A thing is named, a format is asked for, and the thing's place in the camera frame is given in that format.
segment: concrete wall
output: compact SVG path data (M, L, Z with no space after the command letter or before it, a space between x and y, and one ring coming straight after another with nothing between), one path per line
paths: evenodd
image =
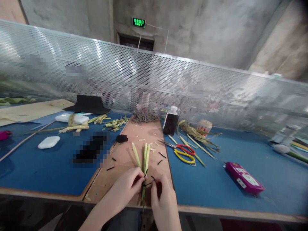
M242 68L280 0L114 0L115 39L124 33L155 39L164 53L167 30L131 26L132 16L169 29L166 53Z
M86 0L90 37L113 42L113 0Z
M308 18L301 1L293 0L257 55L250 71L282 74L308 82Z
M22 0L29 24L90 37L85 0Z

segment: bottle label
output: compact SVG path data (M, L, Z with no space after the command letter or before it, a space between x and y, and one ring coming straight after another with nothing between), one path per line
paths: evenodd
M166 118L165 118L165 121L164 121L163 129L165 128L165 124L166 124L167 116L168 116L168 113L167 113Z

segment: pink object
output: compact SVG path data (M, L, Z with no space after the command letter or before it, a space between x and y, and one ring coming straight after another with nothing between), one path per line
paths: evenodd
M10 131L0 131L0 141L9 138L11 132Z
M213 124L208 121L208 120L201 120L198 125L197 125L197 129L206 133L209 133L212 129Z
M244 191L257 195L265 190L265 188L239 164L227 162L226 169L232 174Z

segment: exit sign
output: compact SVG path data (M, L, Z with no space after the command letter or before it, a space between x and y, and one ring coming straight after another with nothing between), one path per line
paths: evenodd
M145 20L132 18L132 26L145 28Z

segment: hand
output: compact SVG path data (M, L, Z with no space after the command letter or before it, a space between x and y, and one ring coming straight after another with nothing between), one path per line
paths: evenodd
M112 218L125 208L141 189L142 182L145 180L144 173L139 167L131 168L117 179L99 203L104 203L108 207L108 213Z
M125 208L146 179L139 167L125 172L92 209L79 231L101 230L107 221Z
M152 183L152 210L159 231L180 231L181 223L177 209L176 195L165 175Z

